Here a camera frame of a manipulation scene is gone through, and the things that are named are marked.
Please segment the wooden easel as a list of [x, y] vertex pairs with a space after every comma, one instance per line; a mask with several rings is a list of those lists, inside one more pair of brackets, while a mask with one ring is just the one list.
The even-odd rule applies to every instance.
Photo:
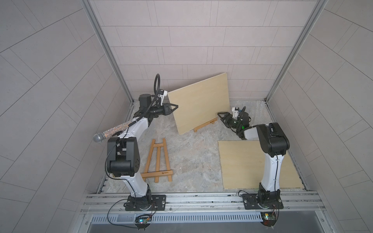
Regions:
[[[150, 171], [150, 165], [152, 162], [152, 157], [154, 154], [154, 151], [156, 151], [155, 154], [155, 170]], [[163, 152], [164, 155], [164, 162], [166, 169], [161, 170], [161, 153]], [[148, 153], [146, 165], [144, 172], [141, 174], [141, 177], [143, 181], [146, 181], [149, 178], [154, 178], [154, 182], [158, 183], [160, 177], [167, 177], [168, 182], [173, 181], [173, 170], [171, 169], [170, 159], [169, 159], [169, 153], [167, 148], [167, 141], [165, 138], [162, 139], [162, 142], [156, 143], [155, 139], [152, 140], [150, 150]]]
[[193, 131], [196, 133], [198, 130], [200, 130], [200, 129], [202, 129], [202, 128], [204, 128], [204, 127], [210, 125], [210, 124], [214, 124], [217, 120], [218, 120], [218, 118], [216, 117], [216, 118], [214, 118], [214, 119], [212, 119], [212, 120], [210, 120], [210, 121], [208, 121], [208, 122], [205, 122], [205, 123], [203, 123], [203, 124], [201, 124], [201, 125], [195, 127], [195, 128], [193, 129]]

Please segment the plywood board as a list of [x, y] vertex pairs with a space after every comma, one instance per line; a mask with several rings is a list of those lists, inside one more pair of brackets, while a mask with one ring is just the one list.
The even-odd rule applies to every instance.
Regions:
[[230, 110], [226, 73], [199, 81], [168, 93], [178, 105], [173, 112], [178, 133], [183, 135]]
[[[219, 141], [218, 145], [224, 189], [258, 189], [265, 168], [259, 141]], [[281, 189], [304, 187], [288, 154], [282, 162], [279, 185]]]

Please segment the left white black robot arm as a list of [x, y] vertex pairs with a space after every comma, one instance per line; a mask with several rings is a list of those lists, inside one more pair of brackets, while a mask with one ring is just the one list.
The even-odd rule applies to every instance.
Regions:
[[170, 115], [177, 105], [163, 103], [167, 91], [161, 90], [154, 96], [142, 94], [139, 97], [139, 110], [134, 118], [116, 128], [108, 140], [105, 172], [114, 180], [121, 180], [130, 191], [125, 204], [127, 211], [148, 211], [154, 209], [154, 201], [149, 185], [143, 180], [140, 168], [138, 139], [149, 128], [152, 120]]

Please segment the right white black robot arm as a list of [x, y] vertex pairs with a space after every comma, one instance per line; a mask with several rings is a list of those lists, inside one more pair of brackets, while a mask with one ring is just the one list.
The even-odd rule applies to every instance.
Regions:
[[277, 122], [250, 126], [251, 118], [245, 108], [233, 108], [233, 113], [217, 114], [226, 128], [231, 129], [240, 139], [258, 139], [265, 155], [264, 174], [259, 183], [258, 193], [243, 194], [246, 210], [283, 209], [280, 198], [280, 171], [282, 161], [290, 148], [290, 142]]

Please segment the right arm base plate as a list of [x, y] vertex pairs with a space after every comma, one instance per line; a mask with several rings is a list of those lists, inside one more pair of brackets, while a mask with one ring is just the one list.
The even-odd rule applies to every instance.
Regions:
[[246, 210], [273, 210], [283, 209], [283, 203], [276, 196], [260, 196], [258, 194], [242, 194], [243, 204]]

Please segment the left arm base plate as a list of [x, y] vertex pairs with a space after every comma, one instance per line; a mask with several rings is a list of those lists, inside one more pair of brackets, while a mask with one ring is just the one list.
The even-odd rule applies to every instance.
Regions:
[[140, 198], [129, 196], [123, 205], [126, 211], [164, 211], [166, 195], [150, 195]]

